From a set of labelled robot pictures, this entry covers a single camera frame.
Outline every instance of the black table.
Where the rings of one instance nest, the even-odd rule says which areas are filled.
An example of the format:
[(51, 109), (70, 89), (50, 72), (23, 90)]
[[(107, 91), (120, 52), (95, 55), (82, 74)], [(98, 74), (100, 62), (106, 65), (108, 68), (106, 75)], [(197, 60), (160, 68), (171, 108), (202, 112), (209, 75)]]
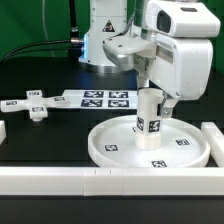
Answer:
[[(21, 58), (0, 65), (0, 100), (25, 99), (27, 90), (44, 97), (65, 89), (136, 90), (134, 71), (98, 74), (60, 58)], [(213, 121), (223, 131), (224, 76), (212, 71), (198, 101), (179, 102), (173, 117), (200, 128)], [(96, 166), (88, 156), (87, 137), (100, 122), (135, 110), (48, 109), (41, 122), (28, 111), (1, 113), (7, 138), (0, 146), (0, 166)], [(223, 197), (34, 197), (1, 196), (2, 223), (223, 223)]]

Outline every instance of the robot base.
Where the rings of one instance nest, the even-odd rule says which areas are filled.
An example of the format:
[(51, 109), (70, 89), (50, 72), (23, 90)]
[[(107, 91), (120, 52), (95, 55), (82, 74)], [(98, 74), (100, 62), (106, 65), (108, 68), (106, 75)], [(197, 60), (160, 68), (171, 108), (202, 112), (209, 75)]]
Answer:
[(159, 149), (135, 145), (136, 116), (123, 116), (97, 125), (89, 134), (88, 150), (101, 167), (204, 167), (210, 147), (201, 131), (176, 119), (164, 119)]
[(85, 62), (80, 61), (80, 67), (92, 72), (97, 73), (119, 73), (121, 69), (116, 66), (100, 66), (100, 65), (92, 65)]

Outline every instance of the white round tray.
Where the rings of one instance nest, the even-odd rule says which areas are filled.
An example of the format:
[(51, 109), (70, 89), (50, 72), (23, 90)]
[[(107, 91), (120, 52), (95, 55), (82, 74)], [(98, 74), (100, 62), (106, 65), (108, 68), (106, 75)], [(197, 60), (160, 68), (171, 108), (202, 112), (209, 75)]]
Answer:
[(164, 119), (161, 146), (153, 151), (135, 146), (136, 115), (107, 120), (88, 137), (88, 151), (101, 167), (203, 167), (210, 147), (201, 131), (176, 119)]

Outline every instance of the white cylinder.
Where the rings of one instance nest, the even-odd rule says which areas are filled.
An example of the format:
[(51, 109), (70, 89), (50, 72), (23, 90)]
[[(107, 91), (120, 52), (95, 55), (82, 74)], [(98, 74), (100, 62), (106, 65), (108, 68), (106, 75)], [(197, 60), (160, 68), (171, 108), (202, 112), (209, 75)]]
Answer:
[(162, 118), (157, 112), (162, 100), (162, 90), (147, 88), (139, 91), (135, 144), (140, 149), (155, 150), (160, 147)]

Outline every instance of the green backdrop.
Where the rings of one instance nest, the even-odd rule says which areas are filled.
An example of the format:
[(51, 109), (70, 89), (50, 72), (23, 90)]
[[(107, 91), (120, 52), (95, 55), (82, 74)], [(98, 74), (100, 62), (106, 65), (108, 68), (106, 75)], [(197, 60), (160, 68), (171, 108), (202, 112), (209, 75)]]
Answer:
[[(89, 28), (89, 0), (74, 0), (81, 35)], [(201, 0), (224, 23), (224, 0)], [(128, 17), (135, 0), (128, 0)], [(0, 0), (0, 57), (8, 51), (33, 42), (69, 39), (69, 0)], [(214, 46), (213, 66), (224, 74), (224, 27)], [(66, 52), (35, 53), (31, 56), (65, 57)]]

